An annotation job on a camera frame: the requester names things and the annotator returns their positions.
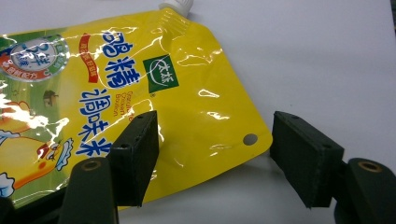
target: yellow pouch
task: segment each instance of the yellow pouch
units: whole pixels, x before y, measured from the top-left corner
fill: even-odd
[[[173,9],[0,37],[0,195],[19,207],[104,157],[158,111],[145,202],[202,183],[272,143],[215,37]]]

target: black object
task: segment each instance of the black object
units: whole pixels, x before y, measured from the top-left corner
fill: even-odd
[[[337,201],[337,224],[396,223],[396,177],[366,159],[342,161],[344,149],[303,119],[275,112],[271,157],[306,207]]]
[[[0,224],[119,223],[117,205],[141,206],[159,155],[157,112],[139,115],[107,158],[73,168],[68,187],[14,209],[0,197]]]

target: white cap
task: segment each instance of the white cap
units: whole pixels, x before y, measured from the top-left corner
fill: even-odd
[[[163,0],[163,3],[160,4],[160,9],[170,7],[178,14],[187,18],[193,2],[193,0]]]

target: green square label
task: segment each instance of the green square label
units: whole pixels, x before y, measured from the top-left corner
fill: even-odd
[[[148,92],[163,91],[178,86],[171,57],[163,55],[143,61],[148,76]]]

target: circular badge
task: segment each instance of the circular badge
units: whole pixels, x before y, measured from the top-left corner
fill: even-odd
[[[19,81],[42,81],[59,74],[70,53],[60,35],[29,40],[0,53],[0,71]]]

